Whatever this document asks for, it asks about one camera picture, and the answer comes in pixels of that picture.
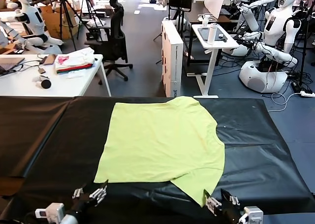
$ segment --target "floor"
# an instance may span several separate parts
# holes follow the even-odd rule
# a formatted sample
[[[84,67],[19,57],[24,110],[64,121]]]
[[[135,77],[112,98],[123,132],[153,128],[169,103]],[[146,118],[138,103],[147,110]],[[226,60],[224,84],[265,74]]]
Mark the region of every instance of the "floor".
[[[161,59],[161,38],[153,39],[161,31],[161,20],[167,16],[167,11],[155,10],[152,5],[148,4],[149,0],[123,0],[125,8],[123,31],[126,35],[127,51],[129,62],[134,68],[123,69],[128,75],[129,81],[111,73],[108,81],[112,95],[114,97],[140,96],[156,97],[165,96],[161,84],[161,64],[155,62]],[[140,10],[139,14],[134,14],[135,10]],[[79,40],[76,41],[78,49],[85,47],[85,35],[82,28]],[[71,41],[66,41],[63,52],[73,51]],[[193,55],[195,57],[206,56],[197,41],[193,44]],[[301,59],[302,54],[296,53],[295,56]],[[315,53],[308,50],[306,54],[305,71],[315,79],[315,67],[310,63],[314,60]],[[215,74],[221,74],[240,69],[239,66],[227,68],[216,68]],[[238,71],[230,74],[214,76],[209,94],[218,95],[219,97],[234,98],[260,98],[265,101],[268,110],[281,109],[283,106],[274,104],[271,99],[262,97],[261,94],[255,93],[245,88],[238,79]],[[315,90],[315,83],[310,87]],[[182,77],[182,95],[193,96],[199,94],[199,88],[194,78]],[[288,97],[293,91],[289,86],[285,92]],[[98,85],[98,79],[95,78],[86,92],[86,96],[107,96],[106,91]],[[287,108],[282,112],[270,113],[274,123],[278,127],[281,135],[287,142],[292,157],[304,178],[307,186],[312,192],[315,192],[315,98],[301,98],[293,96],[287,104]],[[314,223],[315,214],[298,214],[298,215],[275,215],[267,216],[264,223],[273,224],[293,224],[293,223]]]

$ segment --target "black office chair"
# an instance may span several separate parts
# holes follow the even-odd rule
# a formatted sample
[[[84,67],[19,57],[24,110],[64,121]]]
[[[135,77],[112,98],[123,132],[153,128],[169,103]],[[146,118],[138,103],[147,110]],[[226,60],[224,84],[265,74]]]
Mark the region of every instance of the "black office chair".
[[[106,75],[111,71],[115,70],[118,72],[125,81],[128,80],[128,77],[123,74],[118,68],[120,67],[129,67],[133,68],[132,64],[116,64],[115,61],[121,58],[128,63],[127,58],[127,49],[126,49],[126,37],[123,31],[121,30],[121,20],[123,17],[123,11],[120,7],[120,4],[116,4],[117,0],[113,3],[114,15],[111,19],[111,27],[101,26],[93,27],[89,29],[87,33],[87,41],[85,44],[89,45],[94,49],[95,54],[103,55],[103,62],[113,62],[112,64],[104,66],[107,69]],[[107,35],[107,41],[101,39],[100,30],[103,29]]]

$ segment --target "folded cloth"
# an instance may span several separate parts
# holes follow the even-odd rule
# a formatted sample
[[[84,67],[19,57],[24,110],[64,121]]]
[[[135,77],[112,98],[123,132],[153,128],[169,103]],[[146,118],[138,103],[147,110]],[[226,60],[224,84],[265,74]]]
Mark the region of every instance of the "folded cloth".
[[[94,54],[91,52],[59,54],[55,59],[56,73],[90,68],[94,61]]]

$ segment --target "t-shirt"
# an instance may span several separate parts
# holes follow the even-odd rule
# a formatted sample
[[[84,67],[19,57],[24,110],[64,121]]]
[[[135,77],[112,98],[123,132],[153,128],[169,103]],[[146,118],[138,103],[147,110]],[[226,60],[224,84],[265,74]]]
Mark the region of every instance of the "t-shirt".
[[[171,181],[200,206],[224,168],[217,122],[186,96],[166,103],[116,103],[95,182]]]

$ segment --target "white cup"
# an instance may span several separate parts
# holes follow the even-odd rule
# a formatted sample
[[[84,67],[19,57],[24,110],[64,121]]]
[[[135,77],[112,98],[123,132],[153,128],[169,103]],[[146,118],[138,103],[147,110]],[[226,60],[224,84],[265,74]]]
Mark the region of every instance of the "white cup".
[[[208,26],[208,22],[210,20],[210,15],[209,14],[205,14],[203,15],[203,19],[202,19],[202,27],[207,27]]]

